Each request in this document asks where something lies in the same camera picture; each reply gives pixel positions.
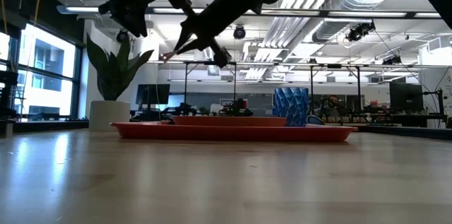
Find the monitor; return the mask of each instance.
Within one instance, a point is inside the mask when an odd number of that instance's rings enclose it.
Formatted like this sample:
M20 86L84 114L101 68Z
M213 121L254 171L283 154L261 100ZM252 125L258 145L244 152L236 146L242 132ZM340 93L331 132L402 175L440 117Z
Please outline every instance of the monitor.
M422 86L410 83L390 83L391 108L420 111L424 109Z
M166 105L170 97L170 85L138 85L138 92L136 93L136 104L143 105Z

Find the table surface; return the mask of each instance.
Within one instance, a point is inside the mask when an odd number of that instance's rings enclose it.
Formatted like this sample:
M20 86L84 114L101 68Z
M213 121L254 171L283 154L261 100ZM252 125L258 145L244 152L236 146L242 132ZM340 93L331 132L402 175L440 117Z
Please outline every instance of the table surface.
M450 223L452 144L0 139L0 223Z

